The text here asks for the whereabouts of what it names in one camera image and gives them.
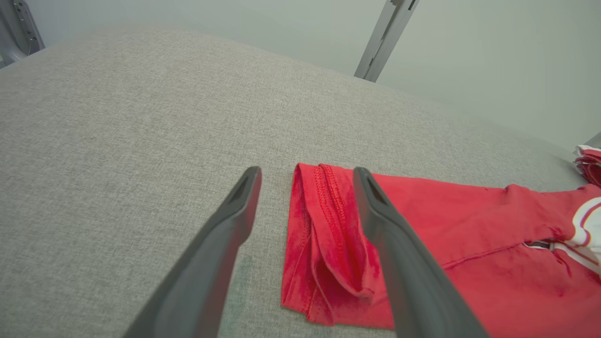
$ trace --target red shirt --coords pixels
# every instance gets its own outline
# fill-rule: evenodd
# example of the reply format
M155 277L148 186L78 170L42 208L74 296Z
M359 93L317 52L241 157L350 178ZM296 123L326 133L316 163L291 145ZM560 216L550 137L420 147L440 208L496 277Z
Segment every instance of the red shirt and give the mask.
M352 175L296 167L282 305L324 325L392 329ZM373 176L491 336L600 336L601 189L541 193ZM551 249L525 244L542 240Z

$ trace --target folded red and white cloth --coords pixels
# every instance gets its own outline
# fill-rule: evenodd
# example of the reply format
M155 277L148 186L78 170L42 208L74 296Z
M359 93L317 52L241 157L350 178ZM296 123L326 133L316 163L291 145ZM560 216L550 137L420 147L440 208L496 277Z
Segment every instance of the folded red and white cloth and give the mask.
M353 172L294 171L281 302L324 325L394 328ZM535 192L374 174L492 337L597 337L601 189ZM529 245L550 242L550 249Z
M589 182L601 188L601 149L590 146L577 146L574 161L578 172Z

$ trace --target white wall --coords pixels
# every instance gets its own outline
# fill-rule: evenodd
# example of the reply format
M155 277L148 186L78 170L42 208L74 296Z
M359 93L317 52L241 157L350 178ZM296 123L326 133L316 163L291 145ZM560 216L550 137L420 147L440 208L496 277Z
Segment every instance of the white wall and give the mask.
M573 150L601 131L601 1L420 0L378 83Z
M209 32L353 75L382 0L28 0L47 46L108 26Z

